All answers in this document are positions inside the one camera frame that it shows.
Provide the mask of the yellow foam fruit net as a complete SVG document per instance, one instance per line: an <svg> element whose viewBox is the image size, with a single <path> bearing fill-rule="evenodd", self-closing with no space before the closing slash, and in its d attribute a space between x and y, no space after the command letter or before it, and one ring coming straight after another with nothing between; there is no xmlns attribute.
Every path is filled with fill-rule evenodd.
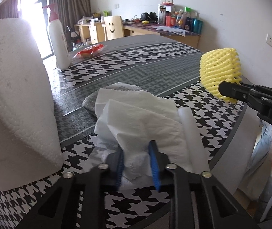
<svg viewBox="0 0 272 229"><path fill-rule="evenodd" d="M218 86L221 82L240 84L241 64L234 48L216 49L204 53L200 59L200 82L214 97L224 102L237 103L233 98L220 94Z"/></svg>

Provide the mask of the houndstooth tablecloth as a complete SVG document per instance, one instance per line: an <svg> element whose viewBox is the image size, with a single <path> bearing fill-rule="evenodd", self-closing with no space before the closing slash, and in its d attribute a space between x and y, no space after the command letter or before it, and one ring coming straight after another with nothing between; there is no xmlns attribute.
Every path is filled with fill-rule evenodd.
<svg viewBox="0 0 272 229"><path fill-rule="evenodd" d="M0 228L15 228L64 171L80 173L88 166L97 139L93 133L96 119L81 104L101 87L116 82L133 84L154 95L173 99L178 108L190 107L211 169L233 144L246 106L242 102L224 103L201 86L199 50L191 44L153 35L122 38L106 44L102 56L73 64L63 72L48 70L63 168L32 184L0 191ZM158 193L151 187L107 194L105 198L108 228L148 225L148 219L168 208L170 201L167 193Z"/></svg>

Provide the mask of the left brown curtain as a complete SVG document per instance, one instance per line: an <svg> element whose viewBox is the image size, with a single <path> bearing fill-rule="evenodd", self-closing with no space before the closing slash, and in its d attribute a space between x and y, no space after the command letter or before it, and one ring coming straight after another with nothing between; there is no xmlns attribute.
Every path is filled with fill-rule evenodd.
<svg viewBox="0 0 272 229"><path fill-rule="evenodd" d="M18 0L7 0L0 5L0 19L19 17Z"/></svg>

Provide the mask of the white paper tissues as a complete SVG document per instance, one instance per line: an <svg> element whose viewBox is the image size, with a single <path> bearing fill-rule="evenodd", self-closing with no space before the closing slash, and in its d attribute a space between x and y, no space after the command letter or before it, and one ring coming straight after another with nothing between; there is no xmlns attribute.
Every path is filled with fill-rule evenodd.
<svg viewBox="0 0 272 229"><path fill-rule="evenodd" d="M100 146L108 151L120 146L124 153L125 185L146 185L152 171L148 145L158 150L186 171L192 170L189 150L176 104L146 91L132 92L109 99L96 100L97 123L94 132Z"/></svg>

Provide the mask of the right brown curtain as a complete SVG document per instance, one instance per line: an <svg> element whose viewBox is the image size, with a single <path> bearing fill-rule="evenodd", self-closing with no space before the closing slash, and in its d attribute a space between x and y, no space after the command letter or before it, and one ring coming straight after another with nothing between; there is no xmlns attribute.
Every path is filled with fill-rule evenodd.
<svg viewBox="0 0 272 229"><path fill-rule="evenodd" d="M92 14L90 0L49 0L55 4L63 29L73 28L82 17Z"/></svg>

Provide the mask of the black headphones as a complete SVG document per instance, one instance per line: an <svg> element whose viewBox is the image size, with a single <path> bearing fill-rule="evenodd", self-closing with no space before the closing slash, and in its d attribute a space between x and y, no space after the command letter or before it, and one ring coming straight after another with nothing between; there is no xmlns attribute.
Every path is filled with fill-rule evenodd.
<svg viewBox="0 0 272 229"><path fill-rule="evenodd" d="M141 14L140 18L142 21L149 21L151 23L157 23L158 21L157 14L155 12L144 12Z"/></svg>

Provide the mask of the clear water bottle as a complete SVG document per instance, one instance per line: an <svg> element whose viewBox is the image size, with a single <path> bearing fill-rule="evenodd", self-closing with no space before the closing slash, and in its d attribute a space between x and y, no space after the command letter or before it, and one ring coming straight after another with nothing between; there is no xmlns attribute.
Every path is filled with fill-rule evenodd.
<svg viewBox="0 0 272 229"><path fill-rule="evenodd" d="M158 24L164 25L166 22L166 7L163 4L158 5Z"/></svg>

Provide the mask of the teal tumbler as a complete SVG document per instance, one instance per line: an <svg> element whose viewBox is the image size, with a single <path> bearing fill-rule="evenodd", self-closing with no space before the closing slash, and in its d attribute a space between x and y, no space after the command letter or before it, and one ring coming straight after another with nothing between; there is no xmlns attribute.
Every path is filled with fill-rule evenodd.
<svg viewBox="0 0 272 229"><path fill-rule="evenodd" d="M201 35L203 22L199 19L193 19L193 32Z"/></svg>

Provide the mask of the wooden desk far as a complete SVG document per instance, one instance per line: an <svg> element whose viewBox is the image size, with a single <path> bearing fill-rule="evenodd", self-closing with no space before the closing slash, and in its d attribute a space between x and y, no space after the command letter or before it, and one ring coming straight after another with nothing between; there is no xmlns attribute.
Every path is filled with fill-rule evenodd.
<svg viewBox="0 0 272 229"><path fill-rule="evenodd" d="M106 40L104 32L104 22L93 21L85 24L75 24L75 30L79 33L81 42L87 46L91 44L98 44Z"/></svg>

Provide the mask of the smiley face wooden chair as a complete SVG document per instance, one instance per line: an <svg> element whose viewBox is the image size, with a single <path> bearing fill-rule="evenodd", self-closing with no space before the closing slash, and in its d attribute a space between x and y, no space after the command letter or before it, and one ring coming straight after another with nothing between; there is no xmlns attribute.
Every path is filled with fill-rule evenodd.
<svg viewBox="0 0 272 229"><path fill-rule="evenodd" d="M104 32L107 40L124 37L123 21L121 16L107 16L104 18Z"/></svg>

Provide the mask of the brown curtain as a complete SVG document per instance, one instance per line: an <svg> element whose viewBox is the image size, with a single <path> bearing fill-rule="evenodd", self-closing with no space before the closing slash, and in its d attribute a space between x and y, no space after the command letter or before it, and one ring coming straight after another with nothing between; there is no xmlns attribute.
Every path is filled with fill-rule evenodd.
<svg viewBox="0 0 272 229"><path fill-rule="evenodd" d="M7 0L0 5L0 19L19 17L18 0Z"/></svg>
<svg viewBox="0 0 272 229"><path fill-rule="evenodd" d="M63 29L73 28L82 17L92 14L90 0L49 0L55 4Z"/></svg>

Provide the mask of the wall power socket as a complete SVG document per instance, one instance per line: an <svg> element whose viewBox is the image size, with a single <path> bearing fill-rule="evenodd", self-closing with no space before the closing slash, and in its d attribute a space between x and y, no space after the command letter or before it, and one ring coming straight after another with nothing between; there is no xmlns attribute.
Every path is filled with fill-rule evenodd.
<svg viewBox="0 0 272 229"><path fill-rule="evenodd" d="M266 35L266 43L272 47L272 36L270 34Z"/></svg>

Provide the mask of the white pump lotion bottle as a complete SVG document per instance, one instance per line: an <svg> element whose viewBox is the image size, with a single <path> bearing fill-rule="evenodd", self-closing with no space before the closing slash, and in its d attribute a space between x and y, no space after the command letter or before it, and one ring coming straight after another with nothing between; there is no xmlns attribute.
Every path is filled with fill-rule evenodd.
<svg viewBox="0 0 272 229"><path fill-rule="evenodd" d="M49 23L47 26L51 46L56 57L56 67L61 71L67 69L71 62L68 57L67 42L59 15L55 11L55 4L49 4L43 9L50 9Z"/></svg>

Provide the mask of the wooden desk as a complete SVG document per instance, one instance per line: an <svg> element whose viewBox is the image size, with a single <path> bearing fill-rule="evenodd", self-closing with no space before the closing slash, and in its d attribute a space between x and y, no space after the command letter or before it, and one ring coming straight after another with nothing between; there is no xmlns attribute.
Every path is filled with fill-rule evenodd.
<svg viewBox="0 0 272 229"><path fill-rule="evenodd" d="M131 23L124 24L123 30L125 36L138 36L138 35L160 35L178 42L187 44L191 47L197 48L200 40L200 35L187 31L185 36L178 35L169 31L161 31L156 29L155 24L140 24Z"/></svg>
<svg viewBox="0 0 272 229"><path fill-rule="evenodd" d="M81 42L87 46L91 44L98 44L106 40L104 32L104 22L93 21L85 24L75 24L75 30L79 33Z"/></svg>

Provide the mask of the wooden desk near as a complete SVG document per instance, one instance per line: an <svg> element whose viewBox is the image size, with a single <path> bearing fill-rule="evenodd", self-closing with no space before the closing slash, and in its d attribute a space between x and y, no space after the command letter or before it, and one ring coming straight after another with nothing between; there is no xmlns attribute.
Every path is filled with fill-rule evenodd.
<svg viewBox="0 0 272 229"><path fill-rule="evenodd" d="M138 35L160 35L178 42L187 44L191 47L197 48L200 40L200 35L187 31L185 36L178 35L169 31L161 31L156 29L155 24L140 24L131 23L124 24L123 30L125 36L138 36Z"/></svg>

